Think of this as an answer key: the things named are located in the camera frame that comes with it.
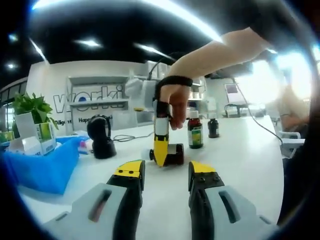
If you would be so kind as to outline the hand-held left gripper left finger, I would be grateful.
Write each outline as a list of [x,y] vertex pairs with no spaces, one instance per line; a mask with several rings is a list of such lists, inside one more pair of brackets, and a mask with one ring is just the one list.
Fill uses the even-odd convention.
[[55,240],[134,240],[144,183],[145,161],[126,162],[43,227]]

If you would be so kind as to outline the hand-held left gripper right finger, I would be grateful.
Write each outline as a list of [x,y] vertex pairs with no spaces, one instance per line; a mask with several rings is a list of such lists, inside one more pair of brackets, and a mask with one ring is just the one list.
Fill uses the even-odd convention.
[[188,191],[193,240],[267,240],[278,230],[209,165],[189,163]]

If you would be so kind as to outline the person's right hand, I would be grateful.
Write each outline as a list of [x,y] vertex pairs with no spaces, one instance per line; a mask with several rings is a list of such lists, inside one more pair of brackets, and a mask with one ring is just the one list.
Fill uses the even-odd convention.
[[181,129],[186,120],[187,103],[191,88],[185,85],[164,85],[160,89],[160,101],[172,107],[170,126],[172,130]]

